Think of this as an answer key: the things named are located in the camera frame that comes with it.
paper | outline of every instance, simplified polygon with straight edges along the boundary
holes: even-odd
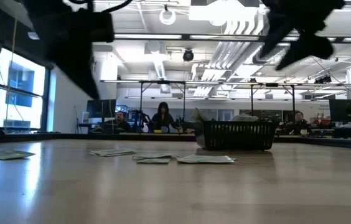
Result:
[[[133,160],[138,164],[168,164],[172,156],[171,153],[138,154]]]
[[[228,156],[196,156],[191,155],[183,158],[177,158],[178,162],[183,163],[215,163],[215,164],[224,164],[224,163],[234,163],[236,159],[229,158]]]
[[[13,149],[0,150],[0,160],[20,159],[35,155],[31,152],[16,151]]]
[[[90,154],[93,156],[101,156],[101,157],[111,157],[111,156],[123,156],[135,154],[136,151],[132,149],[109,149],[109,150],[98,150],[98,151],[90,151]]]

window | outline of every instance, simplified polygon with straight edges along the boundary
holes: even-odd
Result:
[[[45,67],[2,49],[0,53],[0,127],[40,128],[44,83]],[[9,94],[7,94],[7,86],[12,88]]]
[[[0,53],[0,84],[42,96],[45,68],[17,54],[2,49]]]
[[[0,89],[0,127],[40,128],[42,98],[13,92],[7,97],[6,93]]]

black basket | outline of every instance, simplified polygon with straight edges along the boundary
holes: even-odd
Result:
[[[197,144],[209,150],[268,150],[273,145],[277,123],[204,121],[194,123]]]

long black hair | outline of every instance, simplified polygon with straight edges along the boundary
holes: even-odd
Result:
[[[166,119],[169,116],[169,105],[166,102],[159,103],[159,106],[157,107],[157,115],[158,119],[162,119],[162,108],[166,109],[166,112],[164,112],[164,118]]]

computer monitor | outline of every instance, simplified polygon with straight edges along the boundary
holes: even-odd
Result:
[[[90,118],[114,118],[116,116],[116,100],[88,100],[87,112]]]
[[[336,122],[351,122],[351,100],[329,100],[330,119]]]

